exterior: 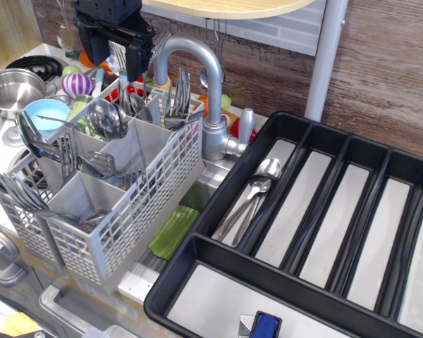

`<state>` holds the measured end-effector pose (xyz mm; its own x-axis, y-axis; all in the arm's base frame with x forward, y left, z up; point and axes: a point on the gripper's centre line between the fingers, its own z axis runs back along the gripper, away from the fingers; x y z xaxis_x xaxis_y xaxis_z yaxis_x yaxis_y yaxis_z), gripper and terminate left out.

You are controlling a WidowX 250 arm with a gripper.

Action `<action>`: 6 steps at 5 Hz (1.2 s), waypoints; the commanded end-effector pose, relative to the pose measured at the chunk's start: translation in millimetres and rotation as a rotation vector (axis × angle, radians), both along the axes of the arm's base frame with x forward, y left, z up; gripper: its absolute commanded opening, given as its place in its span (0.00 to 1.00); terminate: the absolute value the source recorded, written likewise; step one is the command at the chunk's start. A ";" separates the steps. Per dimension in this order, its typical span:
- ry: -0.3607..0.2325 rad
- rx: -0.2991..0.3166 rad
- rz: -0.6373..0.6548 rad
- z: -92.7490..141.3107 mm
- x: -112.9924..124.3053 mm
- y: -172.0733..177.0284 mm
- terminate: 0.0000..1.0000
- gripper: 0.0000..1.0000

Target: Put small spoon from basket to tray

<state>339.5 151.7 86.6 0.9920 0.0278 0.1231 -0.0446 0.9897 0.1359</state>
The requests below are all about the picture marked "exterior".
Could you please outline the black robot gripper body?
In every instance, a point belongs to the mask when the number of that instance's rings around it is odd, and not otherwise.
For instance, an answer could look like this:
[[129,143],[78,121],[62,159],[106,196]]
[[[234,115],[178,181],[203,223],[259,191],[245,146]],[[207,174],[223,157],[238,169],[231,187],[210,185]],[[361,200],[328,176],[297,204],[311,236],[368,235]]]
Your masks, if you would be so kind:
[[75,23],[83,27],[101,27],[108,41],[129,46],[139,41],[153,46],[154,29],[142,17],[141,1],[72,1]]

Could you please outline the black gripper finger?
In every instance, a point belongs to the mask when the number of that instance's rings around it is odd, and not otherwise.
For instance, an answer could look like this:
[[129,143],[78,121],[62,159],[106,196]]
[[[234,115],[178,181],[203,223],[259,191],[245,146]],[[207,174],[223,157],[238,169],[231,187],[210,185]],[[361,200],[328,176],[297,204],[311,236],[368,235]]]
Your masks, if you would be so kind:
[[109,57],[109,41],[102,34],[101,27],[83,27],[78,25],[78,33],[89,60],[99,66]]
[[125,48],[126,73],[129,82],[136,81],[147,71],[150,60],[150,47],[134,41]]

